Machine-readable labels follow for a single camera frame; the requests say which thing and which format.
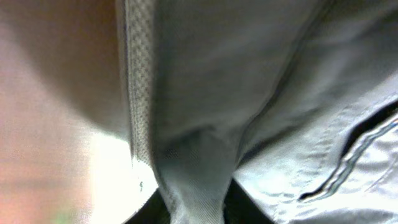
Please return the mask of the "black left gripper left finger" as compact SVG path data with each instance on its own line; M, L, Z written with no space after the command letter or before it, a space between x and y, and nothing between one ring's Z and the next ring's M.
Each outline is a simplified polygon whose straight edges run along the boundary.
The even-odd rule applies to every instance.
M170 213L158 190L124 224L170 224Z

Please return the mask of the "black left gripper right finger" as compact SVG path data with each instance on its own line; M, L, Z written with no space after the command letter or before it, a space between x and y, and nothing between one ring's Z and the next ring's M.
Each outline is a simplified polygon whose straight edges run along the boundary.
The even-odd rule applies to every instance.
M225 224L274 224L234 179L224 198L223 211Z

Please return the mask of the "grey shorts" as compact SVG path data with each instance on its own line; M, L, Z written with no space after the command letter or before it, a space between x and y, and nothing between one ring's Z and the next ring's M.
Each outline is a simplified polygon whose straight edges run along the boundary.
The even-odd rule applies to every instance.
M396 1L116 5L137 211L224 223L234 179L274 223L397 222Z

